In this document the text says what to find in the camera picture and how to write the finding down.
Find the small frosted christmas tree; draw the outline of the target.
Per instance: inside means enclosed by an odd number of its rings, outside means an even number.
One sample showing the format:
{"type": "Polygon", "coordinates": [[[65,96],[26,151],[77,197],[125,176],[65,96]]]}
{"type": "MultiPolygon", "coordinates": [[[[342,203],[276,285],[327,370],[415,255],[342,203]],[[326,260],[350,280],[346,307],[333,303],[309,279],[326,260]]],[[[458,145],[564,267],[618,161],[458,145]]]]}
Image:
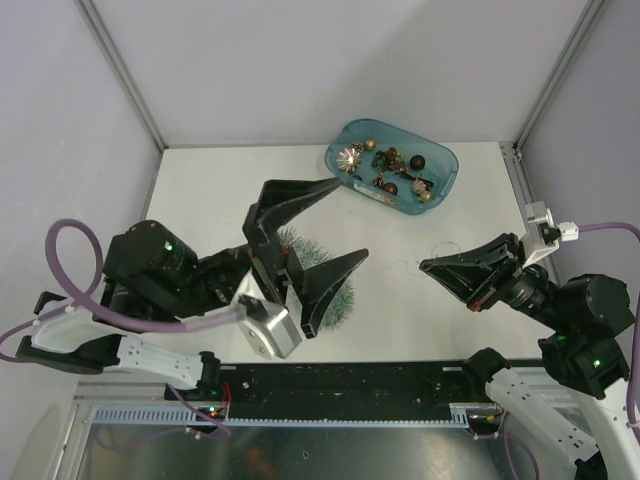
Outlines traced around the small frosted christmas tree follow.
{"type": "Polygon", "coordinates": [[[341,328],[355,310],[355,290],[352,282],[344,276],[337,261],[317,240],[302,236],[293,227],[278,230],[281,245],[293,250],[304,271],[304,291],[302,299],[293,293],[287,300],[299,313],[303,308],[312,307],[309,317],[317,334],[341,328]]]}

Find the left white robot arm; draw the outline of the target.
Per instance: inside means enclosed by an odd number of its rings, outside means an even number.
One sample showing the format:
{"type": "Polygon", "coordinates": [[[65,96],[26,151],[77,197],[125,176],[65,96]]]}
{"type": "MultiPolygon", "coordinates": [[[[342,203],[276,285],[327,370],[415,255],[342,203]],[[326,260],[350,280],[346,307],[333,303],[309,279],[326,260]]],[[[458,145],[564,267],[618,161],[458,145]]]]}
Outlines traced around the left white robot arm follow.
{"type": "Polygon", "coordinates": [[[333,299],[367,258],[360,249],[305,268],[279,229],[334,192],[337,179],[269,180],[245,217],[245,243],[201,257],[156,220],[144,220],[93,244],[96,270],[86,290],[64,271],[59,234],[94,233],[75,219],[56,221],[45,238],[49,268],[61,294],[43,292],[31,332],[15,360],[61,372],[99,375],[107,370],[149,373],[197,398],[221,387],[214,353],[181,354],[149,342],[148,335],[192,334],[237,325],[264,359],[284,359],[319,333],[333,299]]]}

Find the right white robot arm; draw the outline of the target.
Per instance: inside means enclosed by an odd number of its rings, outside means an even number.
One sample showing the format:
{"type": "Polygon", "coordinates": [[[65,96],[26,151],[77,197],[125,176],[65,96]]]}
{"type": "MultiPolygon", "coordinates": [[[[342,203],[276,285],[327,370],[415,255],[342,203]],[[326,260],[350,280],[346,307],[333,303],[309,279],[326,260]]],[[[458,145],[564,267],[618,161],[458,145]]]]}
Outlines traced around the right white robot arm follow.
{"type": "Polygon", "coordinates": [[[502,302],[551,329],[538,342],[544,370],[568,390],[590,430],[577,428],[534,394],[492,348],[464,363],[461,388],[469,399],[489,397],[504,407],[555,448],[577,479],[636,479],[639,441],[629,417],[636,408],[626,397],[633,375],[617,341],[634,322],[627,287],[596,274],[558,286],[539,263],[576,237],[557,228],[538,240],[502,234],[474,250],[426,259],[420,269],[473,312],[502,302]]]}

